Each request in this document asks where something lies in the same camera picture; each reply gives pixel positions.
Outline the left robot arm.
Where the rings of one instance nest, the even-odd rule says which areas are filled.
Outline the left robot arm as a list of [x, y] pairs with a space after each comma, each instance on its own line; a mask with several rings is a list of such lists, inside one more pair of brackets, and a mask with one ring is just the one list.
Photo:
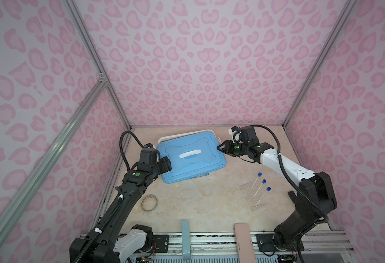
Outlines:
[[76, 238], [70, 245], [70, 261], [123, 263], [136, 251], [148, 253], [153, 250], [153, 229], [139, 224], [122, 237], [117, 250], [115, 245], [135, 204], [159, 175], [171, 169], [168, 157], [161, 157], [152, 144], [147, 144], [141, 150], [139, 162], [125, 174], [122, 185], [116, 187], [118, 194], [104, 216], [85, 238]]

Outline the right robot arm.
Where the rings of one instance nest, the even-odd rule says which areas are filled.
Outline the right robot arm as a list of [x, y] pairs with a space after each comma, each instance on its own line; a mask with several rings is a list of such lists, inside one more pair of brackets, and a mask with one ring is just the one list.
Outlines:
[[230, 140], [221, 143], [217, 149], [225, 155], [242, 158], [262, 164], [281, 175], [293, 188], [290, 199], [293, 213], [274, 229], [271, 245], [277, 251], [292, 247], [301, 252], [302, 237], [320, 224], [329, 222], [328, 214], [337, 208], [337, 200], [331, 177], [325, 172], [314, 172], [291, 161], [281, 152], [281, 144], [275, 133], [266, 126], [276, 145], [261, 142], [255, 129], [258, 125], [234, 126], [230, 129]]

